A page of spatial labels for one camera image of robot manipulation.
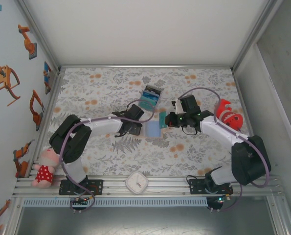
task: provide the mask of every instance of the clock face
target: clock face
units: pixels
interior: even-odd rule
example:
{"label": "clock face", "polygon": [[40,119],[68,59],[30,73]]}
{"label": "clock face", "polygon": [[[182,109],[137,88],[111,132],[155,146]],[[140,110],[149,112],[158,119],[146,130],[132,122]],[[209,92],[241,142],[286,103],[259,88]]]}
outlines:
{"label": "clock face", "polygon": [[142,193],[148,183],[148,179],[138,171],[133,172],[126,180],[127,188],[135,194]]}

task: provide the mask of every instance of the red polka dot dress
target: red polka dot dress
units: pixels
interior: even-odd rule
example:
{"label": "red polka dot dress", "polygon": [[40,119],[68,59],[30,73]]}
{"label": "red polka dot dress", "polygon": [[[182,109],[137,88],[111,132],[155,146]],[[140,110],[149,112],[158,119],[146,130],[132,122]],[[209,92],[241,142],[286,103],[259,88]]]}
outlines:
{"label": "red polka dot dress", "polygon": [[51,184],[53,183],[53,175],[48,171],[48,166],[41,166],[38,170],[38,174],[36,176],[36,180],[40,182],[41,180],[49,181]]}

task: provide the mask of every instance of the stuffed toy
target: stuffed toy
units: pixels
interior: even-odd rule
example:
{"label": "stuffed toy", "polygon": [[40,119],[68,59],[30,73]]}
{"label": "stuffed toy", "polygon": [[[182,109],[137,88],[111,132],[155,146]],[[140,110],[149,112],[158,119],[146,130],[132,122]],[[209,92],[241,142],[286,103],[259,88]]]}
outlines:
{"label": "stuffed toy", "polygon": [[40,165],[34,165],[38,171],[36,179],[32,181],[31,186],[37,188],[48,188],[53,183],[55,167],[59,165],[59,155],[52,148],[42,151],[39,158]]}

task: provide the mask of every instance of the floral tablecloth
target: floral tablecloth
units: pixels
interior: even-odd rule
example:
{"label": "floral tablecloth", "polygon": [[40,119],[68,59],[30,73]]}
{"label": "floral tablecloth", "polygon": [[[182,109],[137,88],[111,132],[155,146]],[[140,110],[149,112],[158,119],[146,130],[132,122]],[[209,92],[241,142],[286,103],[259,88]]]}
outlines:
{"label": "floral tablecloth", "polygon": [[[243,114],[231,70],[174,68],[69,68],[56,101],[46,144],[59,125],[70,114],[80,118],[103,117],[126,109],[146,85],[161,88],[153,120],[172,109],[172,100],[194,87],[207,87],[231,101],[234,112]],[[193,92],[202,110],[213,112],[216,97],[208,91]],[[146,112],[142,119],[150,116]],[[244,122],[242,132],[247,133]],[[205,134],[189,136],[180,128],[167,128],[161,139],[138,138],[114,134],[92,137],[82,155],[88,175],[129,175],[138,170],[145,175],[204,175],[205,172],[230,163],[231,155],[216,140]],[[59,168],[57,175],[63,174]]]}

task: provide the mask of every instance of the white wall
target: white wall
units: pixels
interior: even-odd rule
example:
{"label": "white wall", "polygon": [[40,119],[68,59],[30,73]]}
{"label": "white wall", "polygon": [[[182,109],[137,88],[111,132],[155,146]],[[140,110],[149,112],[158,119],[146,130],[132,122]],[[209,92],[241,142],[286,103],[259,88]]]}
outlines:
{"label": "white wall", "polygon": [[[14,1],[0,0],[2,11],[0,12],[0,65],[8,65],[19,77],[20,85],[13,89],[21,98],[7,106],[13,98],[3,89],[0,91],[0,208],[5,200],[12,195],[15,185],[16,168],[13,162],[13,151],[20,149],[27,142],[38,137],[36,125],[32,120],[29,110],[29,101],[34,89],[45,108],[49,96],[45,95],[44,86],[44,61],[45,55],[40,47],[37,49],[37,57],[29,60],[28,51],[23,45],[23,36],[18,32],[18,24],[26,26]],[[30,40],[35,42],[31,33],[27,33]],[[15,78],[11,76],[12,85]],[[41,112],[37,102],[34,104],[35,111]],[[34,152],[36,141],[30,146],[25,160]]]}
{"label": "white wall", "polygon": [[291,140],[261,54],[254,45],[235,73],[255,134],[262,137],[271,172],[281,176],[291,209]]}
{"label": "white wall", "polygon": [[26,0],[59,63],[231,65],[267,0]]}

